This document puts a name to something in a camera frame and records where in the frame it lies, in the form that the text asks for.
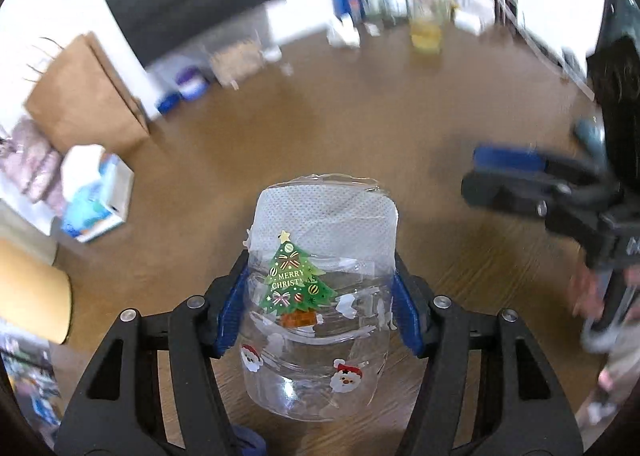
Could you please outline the person's right hand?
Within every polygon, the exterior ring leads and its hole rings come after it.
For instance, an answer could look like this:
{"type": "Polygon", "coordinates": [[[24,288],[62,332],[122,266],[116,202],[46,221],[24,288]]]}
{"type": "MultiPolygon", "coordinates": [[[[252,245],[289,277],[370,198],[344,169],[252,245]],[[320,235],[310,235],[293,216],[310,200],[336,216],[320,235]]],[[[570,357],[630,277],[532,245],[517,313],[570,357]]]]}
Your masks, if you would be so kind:
{"type": "MultiPolygon", "coordinates": [[[[638,287],[640,281],[639,265],[626,268],[625,281],[629,287],[638,287]]],[[[604,311],[602,298],[598,296],[599,277],[584,262],[578,261],[574,275],[567,287],[567,301],[574,316],[600,320],[604,311]]],[[[639,320],[639,298],[626,316],[626,320],[639,320]]]]}

